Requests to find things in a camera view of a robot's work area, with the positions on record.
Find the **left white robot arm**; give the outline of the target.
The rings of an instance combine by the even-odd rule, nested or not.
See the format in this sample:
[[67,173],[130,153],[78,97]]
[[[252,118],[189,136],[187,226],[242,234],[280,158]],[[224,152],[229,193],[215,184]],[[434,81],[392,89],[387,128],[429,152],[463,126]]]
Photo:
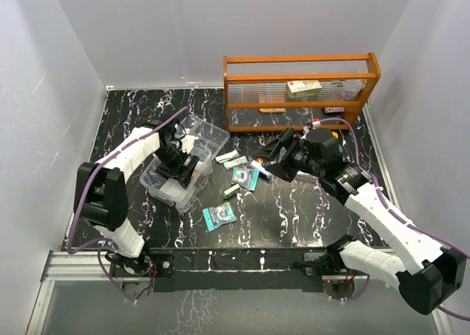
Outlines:
[[77,171],[74,202],[75,228],[81,219],[103,236],[106,246],[126,257],[126,266],[135,275],[151,268],[149,254],[142,250],[144,239],[127,218],[129,200],[126,183],[150,156],[159,160],[157,174],[178,191],[188,188],[199,156],[191,153],[199,137],[188,134],[179,119],[165,122],[147,120],[112,152],[95,163],[85,162]]

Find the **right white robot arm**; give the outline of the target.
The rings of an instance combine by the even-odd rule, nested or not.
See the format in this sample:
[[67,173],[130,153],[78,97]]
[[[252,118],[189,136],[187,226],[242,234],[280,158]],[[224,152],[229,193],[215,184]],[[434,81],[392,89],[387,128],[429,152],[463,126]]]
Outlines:
[[384,253],[345,235],[327,247],[333,272],[351,269],[378,278],[423,315],[461,288],[469,255],[404,216],[383,196],[372,174],[344,158],[331,130],[312,129],[299,136],[287,128],[253,155],[284,181],[293,181],[298,173],[316,177],[326,193],[365,220],[393,250]]

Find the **clear plastic medicine kit box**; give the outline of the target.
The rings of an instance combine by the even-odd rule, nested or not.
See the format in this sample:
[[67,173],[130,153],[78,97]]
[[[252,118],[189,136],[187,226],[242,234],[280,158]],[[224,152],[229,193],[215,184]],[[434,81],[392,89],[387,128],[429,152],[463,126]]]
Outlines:
[[196,195],[212,173],[212,151],[206,146],[195,146],[191,152],[199,157],[187,188],[183,188],[175,179],[166,179],[157,172],[161,162],[154,158],[140,176],[141,185],[148,194],[179,212],[187,212]]

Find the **white blue cylinder bottle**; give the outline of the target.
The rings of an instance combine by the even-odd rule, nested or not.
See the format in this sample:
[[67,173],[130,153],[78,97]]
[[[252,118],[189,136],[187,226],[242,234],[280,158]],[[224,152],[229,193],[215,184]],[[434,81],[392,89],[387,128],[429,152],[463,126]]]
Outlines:
[[269,173],[266,168],[256,160],[250,162],[250,167],[259,171],[259,174],[262,175],[266,180],[272,178],[272,174]]

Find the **teal tape packet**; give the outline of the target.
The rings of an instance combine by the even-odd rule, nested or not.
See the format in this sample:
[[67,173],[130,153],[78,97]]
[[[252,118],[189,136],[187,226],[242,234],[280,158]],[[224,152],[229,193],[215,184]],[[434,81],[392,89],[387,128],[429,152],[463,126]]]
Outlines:
[[231,183],[249,191],[254,191],[259,179],[259,170],[252,168],[235,167],[232,172]]

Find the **white blue gauze packet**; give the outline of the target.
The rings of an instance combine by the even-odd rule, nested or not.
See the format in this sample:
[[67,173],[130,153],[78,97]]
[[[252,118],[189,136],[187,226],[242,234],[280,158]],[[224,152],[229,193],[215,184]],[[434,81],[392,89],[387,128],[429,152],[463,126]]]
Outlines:
[[160,188],[161,192],[168,195],[171,200],[179,201],[186,194],[186,190],[174,179],[168,179]]

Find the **clear kit lid black handle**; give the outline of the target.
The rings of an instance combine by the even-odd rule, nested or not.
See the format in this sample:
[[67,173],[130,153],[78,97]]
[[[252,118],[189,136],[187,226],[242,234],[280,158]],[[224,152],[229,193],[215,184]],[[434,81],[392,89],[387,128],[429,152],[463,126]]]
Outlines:
[[297,181],[302,181],[305,183],[312,183],[312,184],[315,184],[318,181],[318,178],[316,176],[313,176],[307,173],[302,173],[302,172],[298,172],[297,175],[295,176],[295,179]]

